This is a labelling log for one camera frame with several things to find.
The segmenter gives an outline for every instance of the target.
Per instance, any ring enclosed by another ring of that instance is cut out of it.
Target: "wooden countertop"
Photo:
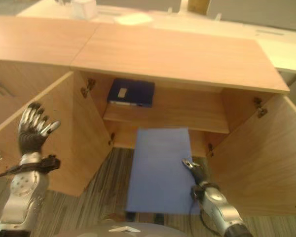
[[[210,86],[289,91],[254,40],[147,27],[0,16],[0,60]]]
[[[0,60],[68,66],[98,23],[0,16]]]

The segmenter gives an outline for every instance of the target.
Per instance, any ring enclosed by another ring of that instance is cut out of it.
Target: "blue folder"
[[[191,161],[187,128],[139,129],[126,210],[188,214],[195,182],[184,158]],[[199,213],[196,203],[192,213]]]

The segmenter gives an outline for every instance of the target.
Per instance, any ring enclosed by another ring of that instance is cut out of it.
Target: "carpet floor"
[[[31,236],[51,237],[92,227],[109,214],[123,215],[132,155],[130,149],[113,149],[80,197],[48,191]],[[0,178],[0,214],[8,195],[9,181]],[[153,214],[138,213],[136,221],[152,223]],[[296,216],[245,217],[244,221],[255,237],[296,237]],[[164,224],[192,236],[187,215],[165,215]],[[198,216],[192,216],[191,224],[194,237],[214,236],[202,226]]]

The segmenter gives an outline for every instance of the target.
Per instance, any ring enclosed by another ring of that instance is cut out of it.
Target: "metallic robot arm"
[[[56,121],[47,126],[47,116],[39,103],[32,103],[23,112],[18,131],[22,154],[20,165],[36,165],[38,168],[14,176],[10,196],[0,219],[0,237],[29,237],[37,221],[45,192],[49,185],[46,164],[55,157],[43,159],[41,148],[50,133],[60,126]]]
[[[202,168],[187,159],[182,162],[195,179],[196,186],[192,187],[193,197],[214,221],[219,234],[223,237],[252,237],[237,209],[228,203],[216,184],[209,182]]]

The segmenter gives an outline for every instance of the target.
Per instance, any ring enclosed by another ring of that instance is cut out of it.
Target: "blue mat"
[[[195,182],[184,158],[191,161],[187,128],[139,129],[126,210],[188,214]],[[192,213],[199,213],[196,203]]]

